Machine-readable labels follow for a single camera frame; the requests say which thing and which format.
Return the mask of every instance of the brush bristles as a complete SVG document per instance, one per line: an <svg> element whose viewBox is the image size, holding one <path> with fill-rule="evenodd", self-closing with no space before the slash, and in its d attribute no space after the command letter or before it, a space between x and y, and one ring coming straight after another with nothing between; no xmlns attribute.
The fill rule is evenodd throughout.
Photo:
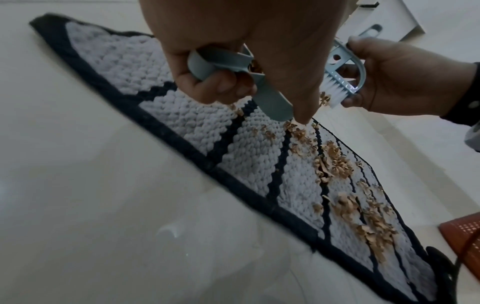
<svg viewBox="0 0 480 304"><path fill-rule="evenodd" d="M328 73L324 73L323 75L320 92L325 92L326 95L331 96L330 102L328 103L331 108L337 106L349 95L349 92Z"/></svg>

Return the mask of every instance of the black rug border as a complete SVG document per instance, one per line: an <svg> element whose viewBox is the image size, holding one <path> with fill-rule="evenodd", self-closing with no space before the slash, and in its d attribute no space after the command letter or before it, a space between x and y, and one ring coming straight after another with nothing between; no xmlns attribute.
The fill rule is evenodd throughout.
<svg viewBox="0 0 480 304"><path fill-rule="evenodd" d="M132 101L135 101L135 98L133 98L134 96L129 98L128 96L120 93L106 79L100 76L73 49L65 28L65 24L72 21L82 25L100 27L113 35L128 37L142 35L152 37L152 35L139 32L118 32L102 26L85 23L72 19L70 17L57 14L45 14L44 16L37 17L30 22L30 25L60 56L60 58L64 60L77 74L79 74L86 84L95 88L98 93L110 103L110 105L120 111L128 119L134 121L138 125L142 126L145 130L159 138L161 141L176 149L187 160L193 162L196 167L208 174L211 178L215 179L219 184L226 187L232 194L238 197L249 208L260 212L261 214L270 218L272 221L278 223L283 228L289 230L297 238L308 244L313 251L318 251L324 257L338 264L340 267L348 271L351 275L366 284L381 298L392 301L394 303L419 303L418 301L410 300L398 289L388 284L382 277L375 277L373 273L366 267L356 262L353 258L345 254L343 251L319 238L317 231L305 222L303 222L301 219L297 218L288 211L278 207L266 198L258 195L253 190L249 189L248 187L240 183L238 180L236 180L233 176L218 168L213 161L207 159L189 142L187 142L181 136L170 130L170 128L155 119L149 113L141 109L137 105L137 103L132 103ZM362 159L353 150L352 152L358 158ZM371 168L371 166L365 160L362 159L362 161L364 161ZM400 214L397 212L394 205L391 203L390 199L386 194L385 197L392 205L392 208L395 210L398 220L402 225L403 229L405 230L407 236L409 237L415 252L420 257L422 257L428 264L430 264L431 267L434 268L434 271L435 269L438 270L438 267L433 264L432 259L427 256L427 253L421 246L414 232L405 225ZM429 301L424 303L451 302L442 300L445 299L445 294L444 292L442 292L444 286L438 285L437 287L437 301Z"/></svg>

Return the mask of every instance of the bath mat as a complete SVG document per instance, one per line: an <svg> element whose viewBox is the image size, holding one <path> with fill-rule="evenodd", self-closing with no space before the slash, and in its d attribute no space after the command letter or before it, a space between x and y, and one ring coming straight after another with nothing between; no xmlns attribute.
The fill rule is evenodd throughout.
<svg viewBox="0 0 480 304"><path fill-rule="evenodd" d="M370 165L318 122L298 129L272 121L252 98L193 101L177 89L151 35L53 14L30 24L114 108L379 296L452 302L441 263L404 224Z"/></svg>

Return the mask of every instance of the wrist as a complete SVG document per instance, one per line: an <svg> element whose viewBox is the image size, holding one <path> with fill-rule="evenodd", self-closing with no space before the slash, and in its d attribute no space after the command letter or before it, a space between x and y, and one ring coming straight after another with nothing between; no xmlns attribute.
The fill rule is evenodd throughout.
<svg viewBox="0 0 480 304"><path fill-rule="evenodd" d="M445 90L439 89L442 96L433 101L433 113L437 116L445 116L465 95L472 86L477 73L477 65L473 63L455 62L449 74L449 82Z"/></svg>

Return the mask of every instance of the black sleeve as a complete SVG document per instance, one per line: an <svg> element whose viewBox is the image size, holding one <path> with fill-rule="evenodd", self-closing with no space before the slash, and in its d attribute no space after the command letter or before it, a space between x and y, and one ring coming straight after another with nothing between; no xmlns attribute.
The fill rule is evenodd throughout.
<svg viewBox="0 0 480 304"><path fill-rule="evenodd" d="M442 118L459 125L473 126L480 121L480 63L476 63L473 84L460 101Z"/></svg>

